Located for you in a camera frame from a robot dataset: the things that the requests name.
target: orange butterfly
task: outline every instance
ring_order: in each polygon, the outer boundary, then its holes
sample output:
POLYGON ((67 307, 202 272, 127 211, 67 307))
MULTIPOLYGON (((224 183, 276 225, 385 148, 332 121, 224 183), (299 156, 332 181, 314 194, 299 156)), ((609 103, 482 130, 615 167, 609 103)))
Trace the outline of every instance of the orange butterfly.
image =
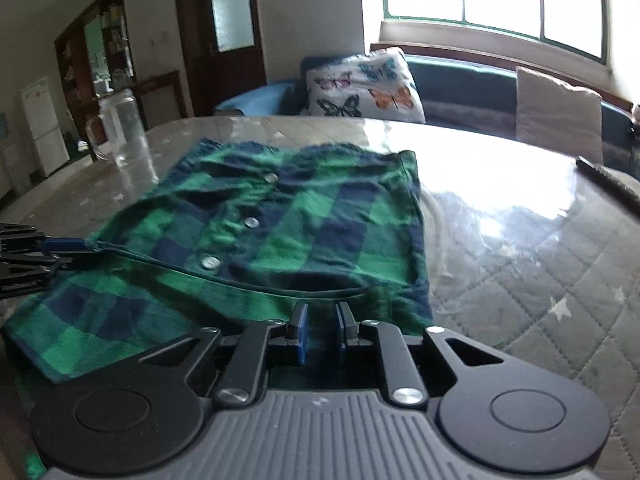
POLYGON ((411 99, 411 92, 406 86, 402 86, 398 89, 397 94, 391 92, 380 92, 372 88, 369 89, 369 93, 376 101, 376 106, 381 110, 389 108, 392 104, 398 108, 398 105, 402 105, 405 108, 411 110, 414 107, 414 102, 411 99))

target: glass pitcher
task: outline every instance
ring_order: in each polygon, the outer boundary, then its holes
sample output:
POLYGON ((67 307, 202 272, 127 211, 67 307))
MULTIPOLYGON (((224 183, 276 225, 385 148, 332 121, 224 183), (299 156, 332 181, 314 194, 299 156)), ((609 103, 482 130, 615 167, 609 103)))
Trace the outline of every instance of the glass pitcher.
POLYGON ((149 158, 149 145, 133 92, 129 89, 117 92, 101 99, 98 104, 100 115, 89 119, 85 127, 95 155, 103 160, 113 159, 118 167, 126 166, 140 158, 149 158), (102 120, 104 125, 111 153, 98 146, 94 138, 91 127, 98 119, 102 120))

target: checkered fabric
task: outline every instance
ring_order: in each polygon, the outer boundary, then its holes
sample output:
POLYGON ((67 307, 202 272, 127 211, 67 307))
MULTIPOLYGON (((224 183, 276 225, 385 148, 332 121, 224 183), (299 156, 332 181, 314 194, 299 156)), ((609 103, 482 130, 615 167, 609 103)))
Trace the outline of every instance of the checkered fabric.
POLYGON ((61 274, 5 333, 54 382, 201 326, 288 319, 300 299, 418 334, 431 317, 418 191, 413 152, 201 140, 94 235, 97 265, 61 274))

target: pink butterfly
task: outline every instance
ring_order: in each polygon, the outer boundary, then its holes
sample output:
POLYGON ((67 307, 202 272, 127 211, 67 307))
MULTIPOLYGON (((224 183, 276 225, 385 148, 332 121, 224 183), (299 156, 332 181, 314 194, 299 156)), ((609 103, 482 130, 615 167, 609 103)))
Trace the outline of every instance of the pink butterfly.
POLYGON ((351 86, 351 72, 343 72, 339 77, 316 78, 314 81, 322 90, 342 90, 351 86))

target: refrigerator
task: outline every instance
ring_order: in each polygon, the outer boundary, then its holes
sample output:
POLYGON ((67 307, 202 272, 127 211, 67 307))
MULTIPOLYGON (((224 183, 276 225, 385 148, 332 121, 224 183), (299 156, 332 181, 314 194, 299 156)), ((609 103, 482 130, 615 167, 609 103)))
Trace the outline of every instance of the refrigerator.
POLYGON ((65 140, 53 109, 47 78, 20 92, 22 107, 31 130, 35 151, 44 176, 49 176, 69 160, 65 140))

